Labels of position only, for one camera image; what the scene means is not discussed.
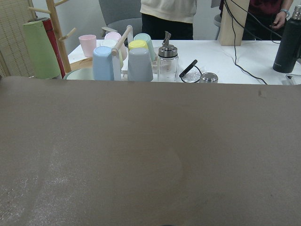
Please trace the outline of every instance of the wooden peg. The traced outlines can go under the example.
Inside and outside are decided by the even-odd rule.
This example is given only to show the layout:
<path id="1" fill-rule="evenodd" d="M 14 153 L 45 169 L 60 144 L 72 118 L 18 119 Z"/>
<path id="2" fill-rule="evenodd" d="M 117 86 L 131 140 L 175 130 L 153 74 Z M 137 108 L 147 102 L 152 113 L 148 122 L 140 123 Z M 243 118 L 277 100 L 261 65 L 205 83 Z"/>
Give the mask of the wooden peg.
<path id="1" fill-rule="evenodd" d="M 65 2 L 67 2 L 67 1 L 68 1 L 68 0 L 61 0 L 61 1 L 56 2 L 56 3 L 55 3 L 55 7 L 57 7 L 57 6 L 59 6 L 59 5 L 63 4 L 63 3 L 65 3 Z"/>
<path id="2" fill-rule="evenodd" d="M 115 48 L 116 49 L 120 49 L 120 47 L 122 46 L 122 44 L 124 43 L 124 41 L 127 39 L 127 36 L 130 34 L 130 32 L 133 30 L 132 26 L 127 26 L 126 31 L 123 33 L 123 35 L 121 36 L 121 38 L 118 40 Z M 112 50 L 112 55 L 116 56 L 118 54 L 118 51 L 116 49 Z"/>
<path id="3" fill-rule="evenodd" d="M 31 11 L 35 11 L 35 12 L 51 14 L 51 12 L 49 10 L 46 10 L 46 9 L 35 8 L 35 7 L 28 7 L 28 9 L 31 10 Z"/>
<path id="4" fill-rule="evenodd" d="M 76 31 L 76 28 L 73 28 L 67 35 L 59 38 L 59 41 L 64 41 L 65 39 L 69 38 L 71 35 L 73 35 L 73 33 Z"/>

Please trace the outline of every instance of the gray chair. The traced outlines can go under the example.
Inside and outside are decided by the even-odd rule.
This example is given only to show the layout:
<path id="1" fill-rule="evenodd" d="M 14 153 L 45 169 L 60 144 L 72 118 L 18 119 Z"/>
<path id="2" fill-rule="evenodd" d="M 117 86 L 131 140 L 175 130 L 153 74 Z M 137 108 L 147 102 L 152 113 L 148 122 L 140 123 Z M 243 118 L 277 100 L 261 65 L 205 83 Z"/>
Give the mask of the gray chair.
<path id="1" fill-rule="evenodd" d="M 99 0 L 99 5 L 106 23 L 102 36 L 112 31 L 122 35 L 127 25 L 132 25 L 134 36 L 141 33 L 141 0 Z"/>

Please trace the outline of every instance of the yellow cup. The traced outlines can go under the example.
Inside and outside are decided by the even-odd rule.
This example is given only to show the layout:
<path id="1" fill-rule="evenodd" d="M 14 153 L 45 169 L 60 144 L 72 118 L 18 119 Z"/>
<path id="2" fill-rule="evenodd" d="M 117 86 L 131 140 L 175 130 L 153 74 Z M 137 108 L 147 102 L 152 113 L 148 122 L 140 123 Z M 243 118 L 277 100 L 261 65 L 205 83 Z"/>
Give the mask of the yellow cup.
<path id="1" fill-rule="evenodd" d="M 146 41 L 144 41 L 144 40 L 134 40 L 134 41 L 131 41 L 129 43 L 129 45 L 128 45 L 128 49 L 131 50 L 131 49 L 134 49 L 134 48 L 149 49 L 148 46 L 147 46 Z"/>

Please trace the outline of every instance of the wooden cup stand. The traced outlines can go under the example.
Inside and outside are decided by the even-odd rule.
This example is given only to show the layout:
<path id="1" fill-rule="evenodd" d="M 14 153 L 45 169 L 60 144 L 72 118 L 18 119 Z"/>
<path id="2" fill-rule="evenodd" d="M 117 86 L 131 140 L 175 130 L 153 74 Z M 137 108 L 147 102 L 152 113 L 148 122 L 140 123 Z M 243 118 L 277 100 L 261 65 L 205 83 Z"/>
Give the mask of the wooden cup stand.
<path id="1" fill-rule="evenodd" d="M 114 48 L 112 48 L 111 55 L 113 60 L 113 71 L 114 71 L 114 80 L 121 80 L 121 68 L 120 68 L 120 60 L 119 60 L 119 50 L 124 41 L 127 39 L 127 42 L 130 43 L 133 39 L 133 27 L 131 25 L 127 26 L 126 31 L 123 33 L 121 38 L 118 40 L 117 44 Z"/>
<path id="2" fill-rule="evenodd" d="M 55 34 L 55 39 L 57 42 L 57 46 L 61 55 L 61 59 L 63 62 L 64 70 L 66 73 L 71 71 L 69 59 L 68 59 L 68 54 L 66 51 L 65 43 L 64 41 L 69 38 L 75 31 L 76 28 L 73 28 L 67 35 L 63 36 L 60 23 L 58 20 L 57 12 L 56 12 L 56 7 L 67 2 L 68 0 L 61 0 L 59 2 L 54 3 L 54 0 L 46 0 L 47 3 L 47 8 L 48 10 L 45 9 L 40 9 L 40 8 L 34 8 L 34 7 L 28 7 L 29 10 L 35 11 L 35 12 L 41 12 L 41 13 L 48 13 L 50 15 L 53 31 Z"/>

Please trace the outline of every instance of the person's hand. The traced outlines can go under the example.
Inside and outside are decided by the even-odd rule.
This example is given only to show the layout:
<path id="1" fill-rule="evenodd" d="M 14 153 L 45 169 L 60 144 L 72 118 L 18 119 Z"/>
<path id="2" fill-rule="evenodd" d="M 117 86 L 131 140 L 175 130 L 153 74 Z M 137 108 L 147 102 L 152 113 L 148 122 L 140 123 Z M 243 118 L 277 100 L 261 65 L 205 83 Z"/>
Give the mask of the person's hand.
<path id="1" fill-rule="evenodd" d="M 270 26 L 271 29 L 276 31 L 276 30 L 280 29 L 281 27 L 283 27 L 284 23 L 285 23 L 285 18 L 286 18 L 286 12 L 281 11 L 281 12 L 277 13 L 273 24 Z"/>

